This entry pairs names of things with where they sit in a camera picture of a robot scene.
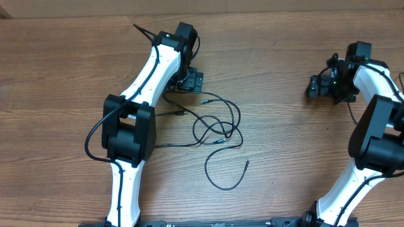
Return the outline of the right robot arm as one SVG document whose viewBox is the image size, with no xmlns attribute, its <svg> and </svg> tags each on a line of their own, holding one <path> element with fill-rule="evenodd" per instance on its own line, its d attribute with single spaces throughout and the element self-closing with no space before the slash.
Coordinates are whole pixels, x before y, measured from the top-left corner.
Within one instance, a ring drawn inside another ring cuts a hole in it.
<svg viewBox="0 0 404 227">
<path fill-rule="evenodd" d="M 361 200 L 383 180 L 403 176 L 403 93 L 371 50 L 370 43 L 354 42 L 344 58 L 333 54 L 310 78 L 308 97 L 351 104 L 362 94 L 367 108 L 350 136 L 343 173 L 302 217 L 284 221 L 286 226 L 358 226 L 351 213 Z"/>
</svg>

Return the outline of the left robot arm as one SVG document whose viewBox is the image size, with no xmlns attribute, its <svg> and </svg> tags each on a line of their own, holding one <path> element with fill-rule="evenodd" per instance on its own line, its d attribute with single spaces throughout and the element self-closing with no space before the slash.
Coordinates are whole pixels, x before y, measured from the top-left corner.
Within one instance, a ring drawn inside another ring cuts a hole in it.
<svg viewBox="0 0 404 227">
<path fill-rule="evenodd" d="M 139 30 L 151 42 L 150 56 L 129 88 L 105 99 L 103 117 L 94 126 L 102 130 L 103 161 L 113 177 L 110 211 L 99 226 L 139 225 L 141 174 L 157 140 L 157 101 L 167 86 L 200 92 L 203 84 L 203 73 L 190 67 L 200 44 L 192 25 L 180 22 L 174 33 Z"/>
</svg>

